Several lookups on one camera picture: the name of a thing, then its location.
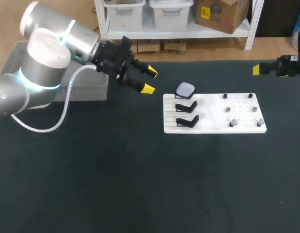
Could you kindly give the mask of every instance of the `gray knob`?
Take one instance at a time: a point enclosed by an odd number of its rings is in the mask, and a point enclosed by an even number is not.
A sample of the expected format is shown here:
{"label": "gray knob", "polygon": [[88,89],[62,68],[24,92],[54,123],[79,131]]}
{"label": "gray knob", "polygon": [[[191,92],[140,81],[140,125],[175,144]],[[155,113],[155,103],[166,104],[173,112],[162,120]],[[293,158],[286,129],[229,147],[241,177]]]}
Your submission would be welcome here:
{"label": "gray knob", "polygon": [[259,119],[258,123],[257,123],[257,126],[258,127],[261,127],[262,125],[265,124],[265,121],[263,119]]}
{"label": "gray knob", "polygon": [[229,123],[229,127],[234,127],[234,126],[236,126],[236,125],[238,125],[238,122],[237,122],[235,119],[233,119],[233,120],[231,121],[231,123]]}

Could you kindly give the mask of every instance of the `hole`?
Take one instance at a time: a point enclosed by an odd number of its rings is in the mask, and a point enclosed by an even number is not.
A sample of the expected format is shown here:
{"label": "hole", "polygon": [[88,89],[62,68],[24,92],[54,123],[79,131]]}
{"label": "hole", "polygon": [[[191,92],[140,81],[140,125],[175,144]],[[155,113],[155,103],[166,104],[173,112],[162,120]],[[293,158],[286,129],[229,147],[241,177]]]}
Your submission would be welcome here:
{"label": "hole", "polygon": [[79,50],[76,50],[76,57],[77,58],[81,58],[82,57],[82,53]]}

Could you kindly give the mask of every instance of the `white cable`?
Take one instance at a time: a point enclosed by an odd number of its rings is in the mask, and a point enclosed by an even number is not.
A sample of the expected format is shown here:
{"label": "white cable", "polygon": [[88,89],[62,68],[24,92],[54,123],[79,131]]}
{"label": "white cable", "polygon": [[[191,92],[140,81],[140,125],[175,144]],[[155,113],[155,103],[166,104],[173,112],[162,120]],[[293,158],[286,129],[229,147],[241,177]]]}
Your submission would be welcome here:
{"label": "white cable", "polygon": [[57,124],[54,125],[52,128],[49,128],[49,129],[46,129],[46,130],[35,129],[35,128],[32,128],[32,127],[26,125],[25,123],[23,123],[15,115],[11,115],[11,117],[13,117],[13,119],[18,124],[20,124],[21,126],[23,126],[24,128],[26,128],[27,130],[30,130],[30,131],[33,131],[33,132],[36,132],[36,133],[49,133],[49,132],[52,132],[52,131],[56,130],[62,124],[62,122],[63,122],[63,120],[64,120],[64,118],[66,116],[68,105],[69,105],[69,99],[70,99],[71,89],[72,89],[72,85],[73,85],[74,79],[76,78],[76,76],[78,75],[78,73],[80,73],[84,69],[94,69],[94,70],[96,70],[96,66],[95,65],[84,65],[84,66],[80,67],[79,69],[77,69],[74,72],[74,74],[71,76],[71,79],[70,79],[70,82],[69,82],[69,85],[68,85],[68,89],[67,89],[66,100],[65,100],[64,106],[63,106],[62,116],[59,119],[59,121],[57,122]]}

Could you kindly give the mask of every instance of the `metal shelf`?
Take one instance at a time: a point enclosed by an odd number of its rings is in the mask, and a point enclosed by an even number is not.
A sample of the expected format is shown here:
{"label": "metal shelf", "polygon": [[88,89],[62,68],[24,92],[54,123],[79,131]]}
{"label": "metal shelf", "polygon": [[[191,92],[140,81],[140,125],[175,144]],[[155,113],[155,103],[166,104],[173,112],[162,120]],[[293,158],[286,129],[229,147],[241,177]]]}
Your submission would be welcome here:
{"label": "metal shelf", "polygon": [[227,34],[195,24],[192,12],[189,14],[188,28],[185,32],[159,32],[154,25],[153,10],[146,5],[143,9],[143,29],[141,31],[115,31],[109,19],[105,20],[103,0],[95,0],[96,12],[103,39],[122,39],[123,35],[130,39],[180,39],[180,38],[217,38],[217,37],[247,37],[245,50],[251,50],[258,21],[260,19],[264,0],[253,0],[253,15],[251,24],[247,19],[233,34]]}
{"label": "metal shelf", "polygon": [[106,39],[122,39],[123,35],[130,39],[182,39],[182,38],[216,38],[216,37],[247,37],[249,34],[249,22],[243,21],[240,27],[233,33],[227,34],[206,28],[195,24],[192,12],[189,14],[188,28],[185,32],[159,32],[154,25],[153,9],[150,7],[143,8],[143,28],[142,31],[115,31],[112,23],[107,25],[108,32]]}

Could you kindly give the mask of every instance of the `cardboard box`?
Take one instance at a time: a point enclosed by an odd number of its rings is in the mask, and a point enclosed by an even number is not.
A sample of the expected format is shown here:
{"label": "cardboard box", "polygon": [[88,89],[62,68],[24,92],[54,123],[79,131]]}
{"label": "cardboard box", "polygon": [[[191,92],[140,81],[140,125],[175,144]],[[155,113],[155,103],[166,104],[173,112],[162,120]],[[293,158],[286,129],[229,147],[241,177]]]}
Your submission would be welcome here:
{"label": "cardboard box", "polygon": [[159,40],[138,40],[138,52],[159,52]]}
{"label": "cardboard box", "polygon": [[232,34],[247,17],[250,0],[198,0],[196,24]]}
{"label": "cardboard box", "polygon": [[164,51],[182,53],[187,48],[187,42],[183,39],[165,40]]}

